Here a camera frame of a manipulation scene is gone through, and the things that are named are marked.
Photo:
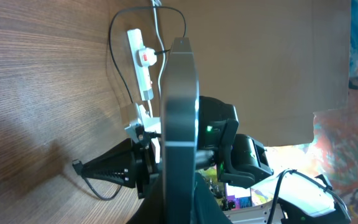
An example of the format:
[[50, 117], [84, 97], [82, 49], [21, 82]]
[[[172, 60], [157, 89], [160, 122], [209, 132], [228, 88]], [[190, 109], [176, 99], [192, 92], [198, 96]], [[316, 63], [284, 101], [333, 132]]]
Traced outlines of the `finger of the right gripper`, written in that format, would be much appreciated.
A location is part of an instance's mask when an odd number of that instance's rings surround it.
[[80, 176], [135, 188], [136, 164], [132, 140], [127, 138], [101, 156], [82, 164]]

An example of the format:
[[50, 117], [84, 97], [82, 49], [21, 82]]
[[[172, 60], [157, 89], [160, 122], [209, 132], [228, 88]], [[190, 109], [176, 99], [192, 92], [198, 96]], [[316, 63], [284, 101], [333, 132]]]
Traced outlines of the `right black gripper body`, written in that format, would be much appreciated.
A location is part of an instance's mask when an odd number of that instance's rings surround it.
[[156, 131], [146, 131], [143, 126], [135, 129], [138, 142], [135, 147], [136, 188], [139, 199], [146, 198], [155, 180], [159, 177], [159, 167], [155, 162], [156, 156], [152, 149], [152, 140], [161, 137]]

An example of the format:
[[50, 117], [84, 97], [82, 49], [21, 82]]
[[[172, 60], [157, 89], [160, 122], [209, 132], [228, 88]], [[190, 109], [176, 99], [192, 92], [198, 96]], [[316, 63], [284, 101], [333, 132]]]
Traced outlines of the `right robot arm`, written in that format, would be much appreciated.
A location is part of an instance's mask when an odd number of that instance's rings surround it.
[[[142, 204], [131, 223], [350, 223], [343, 200], [325, 175], [310, 178], [295, 169], [276, 174], [264, 145], [239, 134], [236, 110], [201, 96], [194, 108], [174, 107], [160, 131], [142, 105], [122, 111], [129, 137], [103, 155], [73, 162], [86, 182], [104, 180], [137, 189]], [[217, 180], [234, 187], [263, 187], [270, 202], [238, 209], [201, 175], [214, 167]]]

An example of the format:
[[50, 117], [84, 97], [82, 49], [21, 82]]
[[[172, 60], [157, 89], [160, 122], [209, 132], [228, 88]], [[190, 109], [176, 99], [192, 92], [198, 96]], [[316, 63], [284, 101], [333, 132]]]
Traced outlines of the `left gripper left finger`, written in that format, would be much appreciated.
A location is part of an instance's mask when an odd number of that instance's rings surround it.
[[159, 177], [144, 198], [139, 209], [127, 222], [127, 224], [162, 224], [163, 223], [163, 184]]

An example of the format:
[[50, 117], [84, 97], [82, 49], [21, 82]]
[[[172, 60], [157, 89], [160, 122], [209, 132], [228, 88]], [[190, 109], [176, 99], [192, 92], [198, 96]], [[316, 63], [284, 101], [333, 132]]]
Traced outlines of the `teal Galaxy smartphone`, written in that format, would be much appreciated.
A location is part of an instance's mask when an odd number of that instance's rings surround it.
[[161, 90], [165, 223], [191, 223], [198, 140], [198, 72], [187, 37], [174, 39]]

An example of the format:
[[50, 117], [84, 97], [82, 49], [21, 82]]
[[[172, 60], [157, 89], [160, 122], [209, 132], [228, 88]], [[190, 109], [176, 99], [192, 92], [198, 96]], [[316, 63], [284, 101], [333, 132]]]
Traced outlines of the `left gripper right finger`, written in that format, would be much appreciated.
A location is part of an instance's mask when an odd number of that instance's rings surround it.
[[203, 176], [195, 173], [194, 208], [197, 224], [231, 224], [214, 199]]

